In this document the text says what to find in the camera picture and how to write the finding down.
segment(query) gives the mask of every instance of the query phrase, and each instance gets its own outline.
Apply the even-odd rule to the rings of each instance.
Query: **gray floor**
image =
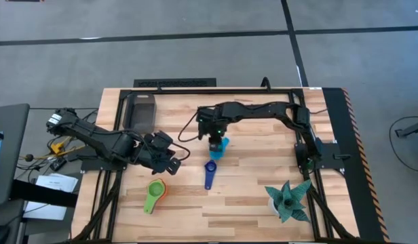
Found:
[[[418,0],[288,4],[296,29],[418,25]],[[1,41],[275,29],[286,30],[278,0],[0,1]],[[301,35],[298,42],[310,86],[348,89],[391,240],[418,243],[418,173],[397,161],[388,140],[393,121],[418,115],[418,31]],[[299,86],[287,36],[0,47],[0,105],[92,107],[104,87],[129,87],[133,79],[216,77],[220,86],[251,86],[263,76]],[[22,153],[46,153],[50,113],[30,112]],[[418,136],[394,143],[418,169]],[[66,230],[31,243],[61,237]]]

